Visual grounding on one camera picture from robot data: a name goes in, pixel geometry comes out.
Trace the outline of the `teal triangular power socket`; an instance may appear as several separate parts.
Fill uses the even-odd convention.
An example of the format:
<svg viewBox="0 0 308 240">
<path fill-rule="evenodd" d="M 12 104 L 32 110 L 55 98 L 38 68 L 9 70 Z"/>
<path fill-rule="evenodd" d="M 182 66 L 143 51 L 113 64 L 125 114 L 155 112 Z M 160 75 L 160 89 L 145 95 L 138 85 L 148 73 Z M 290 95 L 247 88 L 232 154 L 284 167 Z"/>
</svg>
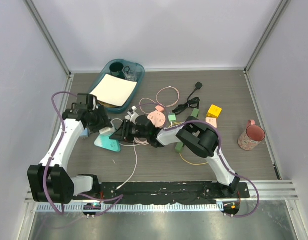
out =
<svg viewBox="0 0 308 240">
<path fill-rule="evenodd" d="M 121 148 L 117 140 L 110 139 L 110 135 L 98 135 L 94 141 L 94 146 L 118 153 Z"/>
</svg>

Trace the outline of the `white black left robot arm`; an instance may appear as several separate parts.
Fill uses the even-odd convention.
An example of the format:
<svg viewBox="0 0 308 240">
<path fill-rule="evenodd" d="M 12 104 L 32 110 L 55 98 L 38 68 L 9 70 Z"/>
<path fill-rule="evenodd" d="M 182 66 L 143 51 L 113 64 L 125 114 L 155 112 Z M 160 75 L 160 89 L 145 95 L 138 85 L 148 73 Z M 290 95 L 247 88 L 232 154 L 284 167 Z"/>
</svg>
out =
<svg viewBox="0 0 308 240">
<path fill-rule="evenodd" d="M 79 93 L 76 97 L 70 109 L 58 114 L 61 126 L 46 155 L 38 165 L 31 165 L 27 170 L 32 198 L 36 202 L 68 204 L 78 194 L 83 193 L 91 200 L 99 196 L 97 177 L 90 174 L 69 177 L 68 161 L 83 131 L 108 136 L 114 127 L 96 96 Z"/>
</svg>

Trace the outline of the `green charger plug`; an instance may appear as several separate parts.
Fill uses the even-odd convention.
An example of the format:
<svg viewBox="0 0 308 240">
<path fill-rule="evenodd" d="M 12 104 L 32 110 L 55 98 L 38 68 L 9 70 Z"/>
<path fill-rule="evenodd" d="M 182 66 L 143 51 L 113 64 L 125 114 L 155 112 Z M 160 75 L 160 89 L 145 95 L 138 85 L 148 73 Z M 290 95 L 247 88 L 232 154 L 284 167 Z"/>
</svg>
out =
<svg viewBox="0 0 308 240">
<path fill-rule="evenodd" d="M 168 115 L 168 121 L 169 121 L 169 122 L 174 122 L 174 121 L 176 121 L 176 115 L 175 115 L 174 113 L 170 113 L 170 114 Z"/>
</svg>

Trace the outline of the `white cube charger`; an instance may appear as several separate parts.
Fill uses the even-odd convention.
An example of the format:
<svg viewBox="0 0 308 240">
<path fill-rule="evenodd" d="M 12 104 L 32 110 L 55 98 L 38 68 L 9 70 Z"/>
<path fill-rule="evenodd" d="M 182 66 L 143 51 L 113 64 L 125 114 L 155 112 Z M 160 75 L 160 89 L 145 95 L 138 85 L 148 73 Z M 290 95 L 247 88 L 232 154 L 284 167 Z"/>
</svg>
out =
<svg viewBox="0 0 308 240">
<path fill-rule="evenodd" d="M 105 127 L 101 130 L 99 130 L 99 134 L 101 136 L 108 136 L 108 135 L 112 135 L 114 132 L 115 132 L 115 127 L 112 126 L 112 127 Z"/>
</svg>

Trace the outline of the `orange pink charger plug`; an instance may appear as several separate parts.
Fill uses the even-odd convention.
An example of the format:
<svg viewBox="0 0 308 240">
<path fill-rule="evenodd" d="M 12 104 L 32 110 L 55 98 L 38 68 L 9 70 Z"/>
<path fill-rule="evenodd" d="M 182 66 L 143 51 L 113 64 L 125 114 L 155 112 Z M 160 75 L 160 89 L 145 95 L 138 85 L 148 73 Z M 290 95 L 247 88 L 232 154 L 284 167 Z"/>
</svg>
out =
<svg viewBox="0 0 308 240">
<path fill-rule="evenodd" d="M 155 109 L 156 109 L 158 112 L 160 112 L 160 113 L 163 113 L 163 112 L 165 111 L 165 109 L 164 109 L 162 106 L 160 106 L 160 105 L 157 105 L 157 106 L 155 107 Z"/>
</svg>

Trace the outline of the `pink cube socket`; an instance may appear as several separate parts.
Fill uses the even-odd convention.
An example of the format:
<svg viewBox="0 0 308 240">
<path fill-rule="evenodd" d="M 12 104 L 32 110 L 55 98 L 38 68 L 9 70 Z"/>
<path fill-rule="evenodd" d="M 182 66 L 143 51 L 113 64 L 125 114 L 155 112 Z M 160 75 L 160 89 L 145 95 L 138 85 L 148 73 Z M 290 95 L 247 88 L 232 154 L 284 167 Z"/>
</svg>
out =
<svg viewBox="0 0 308 240">
<path fill-rule="evenodd" d="M 214 117 L 206 117 L 205 122 L 213 126 L 214 128 L 217 128 L 217 119 Z"/>
</svg>

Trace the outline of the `round pink power socket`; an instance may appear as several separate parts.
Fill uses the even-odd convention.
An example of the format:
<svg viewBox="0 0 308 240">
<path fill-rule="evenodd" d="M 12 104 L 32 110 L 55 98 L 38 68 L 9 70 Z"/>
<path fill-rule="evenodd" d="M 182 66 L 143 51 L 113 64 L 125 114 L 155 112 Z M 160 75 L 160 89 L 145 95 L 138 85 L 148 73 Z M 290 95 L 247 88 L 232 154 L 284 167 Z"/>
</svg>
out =
<svg viewBox="0 0 308 240">
<path fill-rule="evenodd" d="M 147 115 L 147 119 L 156 127 L 162 128 L 166 122 L 166 117 L 162 112 L 153 111 Z"/>
</svg>

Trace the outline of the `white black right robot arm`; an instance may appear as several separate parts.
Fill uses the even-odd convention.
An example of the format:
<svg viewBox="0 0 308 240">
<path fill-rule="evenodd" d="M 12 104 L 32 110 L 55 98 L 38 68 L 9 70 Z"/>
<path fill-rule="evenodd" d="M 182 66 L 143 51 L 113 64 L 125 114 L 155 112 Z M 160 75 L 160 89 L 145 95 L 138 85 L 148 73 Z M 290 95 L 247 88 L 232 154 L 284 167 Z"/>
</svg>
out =
<svg viewBox="0 0 308 240">
<path fill-rule="evenodd" d="M 154 148 L 183 143 L 196 156 L 207 161 L 213 170 L 220 193 L 232 197 L 238 191 L 240 177 L 230 167 L 221 150 L 221 137 L 212 125 L 195 117 L 168 128 L 156 127 L 144 115 L 134 121 L 125 119 L 110 139 L 132 143 L 135 138 L 145 139 Z"/>
</svg>

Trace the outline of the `blue charger plug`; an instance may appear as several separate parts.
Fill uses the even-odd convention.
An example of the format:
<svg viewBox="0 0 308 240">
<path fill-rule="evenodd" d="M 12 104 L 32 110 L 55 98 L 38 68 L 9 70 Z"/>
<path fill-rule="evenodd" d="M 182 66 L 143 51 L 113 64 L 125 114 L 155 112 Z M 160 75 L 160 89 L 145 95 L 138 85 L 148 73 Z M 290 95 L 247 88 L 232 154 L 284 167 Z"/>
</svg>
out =
<svg viewBox="0 0 308 240">
<path fill-rule="evenodd" d="M 81 139 L 86 139 L 86 138 L 89 137 L 89 135 L 90 135 L 89 130 L 88 130 L 87 128 L 85 128 L 85 129 L 83 130 L 83 132 L 80 134 L 79 138 L 81 138 Z"/>
</svg>

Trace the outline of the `yellow cube socket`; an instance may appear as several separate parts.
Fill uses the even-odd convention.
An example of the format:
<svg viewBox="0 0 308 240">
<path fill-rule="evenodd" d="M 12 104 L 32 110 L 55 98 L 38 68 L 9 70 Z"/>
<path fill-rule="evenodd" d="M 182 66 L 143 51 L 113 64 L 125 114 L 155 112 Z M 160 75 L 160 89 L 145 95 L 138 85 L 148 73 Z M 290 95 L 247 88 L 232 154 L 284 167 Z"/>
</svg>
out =
<svg viewBox="0 0 308 240">
<path fill-rule="evenodd" d="M 212 104 L 207 111 L 206 117 L 208 118 L 218 118 L 222 112 L 222 108 Z"/>
</svg>

